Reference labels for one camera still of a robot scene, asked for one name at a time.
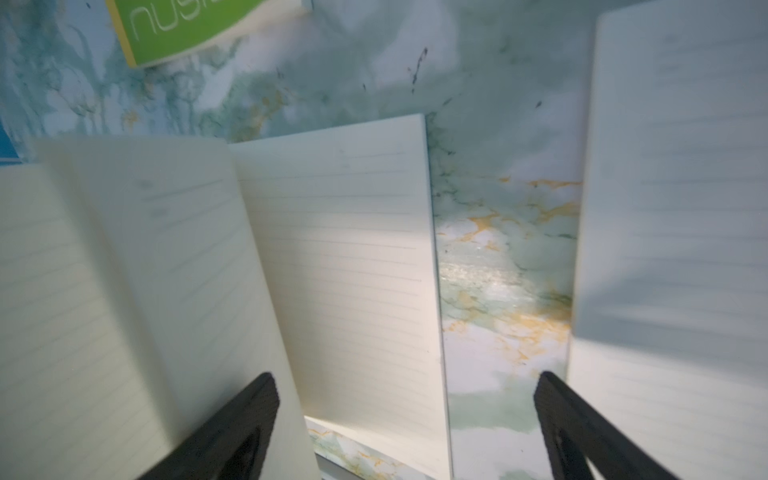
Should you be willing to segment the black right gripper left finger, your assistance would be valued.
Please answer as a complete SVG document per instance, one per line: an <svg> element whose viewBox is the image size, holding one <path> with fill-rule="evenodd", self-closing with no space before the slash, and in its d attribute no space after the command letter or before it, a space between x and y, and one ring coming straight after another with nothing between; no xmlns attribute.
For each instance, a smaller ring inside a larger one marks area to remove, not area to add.
<svg viewBox="0 0 768 480"><path fill-rule="evenodd" d="M279 406L276 382L264 372L141 478L258 479Z"/></svg>

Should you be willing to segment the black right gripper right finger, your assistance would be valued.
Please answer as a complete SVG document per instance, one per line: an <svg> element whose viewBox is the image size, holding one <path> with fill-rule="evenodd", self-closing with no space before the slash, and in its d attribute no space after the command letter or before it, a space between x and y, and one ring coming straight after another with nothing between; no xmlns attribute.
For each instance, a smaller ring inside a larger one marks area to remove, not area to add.
<svg viewBox="0 0 768 480"><path fill-rule="evenodd" d="M534 405L555 479L673 479L551 371L541 373Z"/></svg>

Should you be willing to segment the purple cover notebook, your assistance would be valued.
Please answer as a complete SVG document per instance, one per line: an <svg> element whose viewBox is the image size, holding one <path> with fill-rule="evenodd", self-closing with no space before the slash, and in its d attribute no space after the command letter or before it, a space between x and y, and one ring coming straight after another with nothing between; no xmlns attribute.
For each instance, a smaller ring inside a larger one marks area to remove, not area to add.
<svg viewBox="0 0 768 480"><path fill-rule="evenodd" d="M264 372L258 479L310 424L453 475L421 114L229 144L60 136L1 170L1 475L142 479Z"/></svg>

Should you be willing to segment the green cover notebook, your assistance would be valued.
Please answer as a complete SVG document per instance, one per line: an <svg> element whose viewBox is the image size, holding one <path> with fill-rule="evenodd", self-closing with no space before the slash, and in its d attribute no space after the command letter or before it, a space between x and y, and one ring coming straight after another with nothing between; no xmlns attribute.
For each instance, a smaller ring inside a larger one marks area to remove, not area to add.
<svg viewBox="0 0 768 480"><path fill-rule="evenodd" d="M108 1L126 62L145 68L307 14L304 0Z"/></svg>

